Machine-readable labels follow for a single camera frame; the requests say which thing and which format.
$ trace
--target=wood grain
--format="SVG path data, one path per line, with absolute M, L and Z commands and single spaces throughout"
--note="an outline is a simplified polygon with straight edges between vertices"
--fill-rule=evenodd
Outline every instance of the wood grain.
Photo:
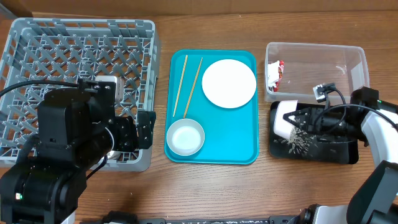
M 374 169 L 370 148 L 360 147 L 353 166 L 275 159 L 268 152 L 264 58 L 269 42 L 355 45 L 365 50 L 371 86 L 398 103 L 398 12 L 242 14 L 143 17 L 162 40 L 155 91 L 157 121 L 152 164 L 145 172 L 99 172 L 79 200 L 76 220 L 110 210 L 141 218 L 247 218 L 298 214 L 310 204 L 341 205 Z M 1 23 L 4 45 L 9 21 Z M 257 60 L 260 154 L 250 166 L 176 164 L 164 154 L 170 60 L 180 49 L 241 49 Z

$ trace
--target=wooden stick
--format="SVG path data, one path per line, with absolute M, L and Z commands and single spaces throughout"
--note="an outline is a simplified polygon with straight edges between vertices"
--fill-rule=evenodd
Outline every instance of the wooden stick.
M 199 75 L 199 71 L 200 71 L 200 66 L 201 66 L 201 61 L 202 61 L 202 60 L 203 60 L 203 57 L 200 59 L 200 63 L 199 63 L 199 67 L 198 67 L 197 75 L 195 76 L 195 81 L 193 81 L 193 86 L 192 86 L 192 89 L 191 89 L 191 94 L 189 95 L 189 99 L 188 99 L 187 107 L 185 108 L 185 113 L 184 113 L 184 117 L 183 117 L 183 118 L 185 118 L 185 117 L 186 117 L 186 115 L 187 115 L 187 112 L 188 112 L 188 107 L 189 107 L 189 104 L 191 103 L 191 97 L 192 97 L 192 93 L 193 93 L 193 90 L 195 89 L 195 85 L 197 84 L 197 79 L 198 79 L 198 75 Z
M 178 99 L 180 98 L 180 91 L 181 91 L 182 79 L 184 78 L 185 66 L 187 65 L 187 60 L 188 60 L 188 55 L 185 56 L 184 67 L 182 68 L 182 74 L 181 74 L 181 79 L 180 79 L 180 86 L 178 87 L 177 100 L 175 101 L 174 112 L 173 112 L 173 118 L 174 118 L 174 115 L 175 115 L 175 110 L 177 109 Z

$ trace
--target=clear plastic bin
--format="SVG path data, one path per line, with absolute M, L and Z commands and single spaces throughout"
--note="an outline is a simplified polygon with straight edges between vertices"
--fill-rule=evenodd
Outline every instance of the clear plastic bin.
M 284 61 L 284 74 L 277 92 L 268 88 L 268 65 Z M 265 100 L 298 100 L 317 103 L 312 88 L 322 83 L 335 83 L 349 102 L 352 91 L 369 87 L 365 52 L 361 47 L 271 42 L 265 61 Z M 340 104 L 336 93 L 330 96 L 333 105 Z

